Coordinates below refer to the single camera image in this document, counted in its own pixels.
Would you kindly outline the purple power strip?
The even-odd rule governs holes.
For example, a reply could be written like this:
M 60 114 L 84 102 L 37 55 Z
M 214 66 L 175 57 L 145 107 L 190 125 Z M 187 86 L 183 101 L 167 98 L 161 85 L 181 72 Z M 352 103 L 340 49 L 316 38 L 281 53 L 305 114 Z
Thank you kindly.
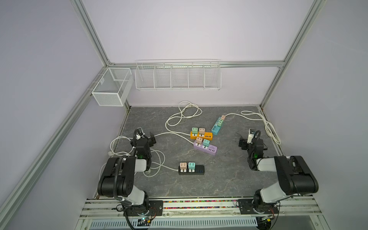
M 217 153 L 217 147 L 214 146 L 214 145 L 208 145 L 208 146 L 204 146 L 203 144 L 198 144 L 198 143 L 194 143 L 193 144 L 193 147 L 194 149 L 197 149 L 199 151 L 202 151 L 202 152 L 205 152 L 205 153 L 208 153 L 210 155 L 216 155 Z

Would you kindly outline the black power strip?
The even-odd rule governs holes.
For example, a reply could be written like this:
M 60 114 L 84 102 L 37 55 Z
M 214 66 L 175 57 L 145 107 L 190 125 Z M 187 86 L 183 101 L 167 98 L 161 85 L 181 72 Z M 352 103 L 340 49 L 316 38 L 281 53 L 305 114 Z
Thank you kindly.
M 179 175 L 204 175 L 205 174 L 205 166 L 204 165 L 195 165 L 194 169 L 189 169 L 184 172 L 183 170 L 178 168 Z

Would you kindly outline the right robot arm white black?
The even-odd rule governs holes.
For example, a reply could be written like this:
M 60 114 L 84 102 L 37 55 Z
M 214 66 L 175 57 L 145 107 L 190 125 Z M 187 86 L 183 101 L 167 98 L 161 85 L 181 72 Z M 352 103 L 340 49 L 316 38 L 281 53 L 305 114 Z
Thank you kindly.
M 301 156 L 264 157 L 265 146 L 258 136 L 251 142 L 240 138 L 239 147 L 248 153 L 247 162 L 251 170 L 274 172 L 278 180 L 255 192 L 252 206 L 258 212 L 266 205 L 276 203 L 292 196 L 303 196 L 317 193 L 319 184 L 307 163 Z

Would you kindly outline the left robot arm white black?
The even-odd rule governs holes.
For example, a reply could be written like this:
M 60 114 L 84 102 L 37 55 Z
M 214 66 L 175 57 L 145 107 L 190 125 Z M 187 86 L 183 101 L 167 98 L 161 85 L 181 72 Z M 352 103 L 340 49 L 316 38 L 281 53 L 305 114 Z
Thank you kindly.
M 156 139 L 153 133 L 146 136 L 137 128 L 130 143 L 133 147 L 132 156 L 108 159 L 97 186 L 97 193 L 114 198 L 124 207 L 148 210 L 148 194 L 134 185 L 134 178 L 135 173 L 146 172 L 151 168 L 150 148 L 156 144 Z

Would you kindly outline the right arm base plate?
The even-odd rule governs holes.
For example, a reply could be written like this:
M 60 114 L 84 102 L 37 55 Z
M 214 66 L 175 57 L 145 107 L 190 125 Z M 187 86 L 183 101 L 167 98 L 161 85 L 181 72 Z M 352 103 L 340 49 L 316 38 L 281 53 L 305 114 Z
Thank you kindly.
M 256 204 L 253 198 L 241 198 L 235 203 L 242 215 L 245 214 L 260 214 L 260 215 L 275 215 L 279 213 L 279 207 L 275 204 Z

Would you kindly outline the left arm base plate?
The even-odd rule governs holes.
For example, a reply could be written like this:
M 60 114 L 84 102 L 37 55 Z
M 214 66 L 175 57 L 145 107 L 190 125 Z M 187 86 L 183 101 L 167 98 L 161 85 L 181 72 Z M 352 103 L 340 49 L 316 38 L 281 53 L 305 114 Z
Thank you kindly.
M 129 217 L 161 216 L 163 214 L 163 201 L 149 200 L 140 206 L 126 207 L 125 211 Z

